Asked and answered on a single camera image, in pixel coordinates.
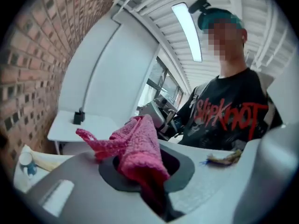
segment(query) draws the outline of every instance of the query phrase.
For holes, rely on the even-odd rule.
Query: pink towel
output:
[[[97,140],[83,129],[77,129],[76,134],[95,151],[98,160],[118,155],[120,173],[140,183],[147,194],[161,193],[170,175],[162,163],[151,116],[132,117],[125,126],[113,132],[109,140]]]

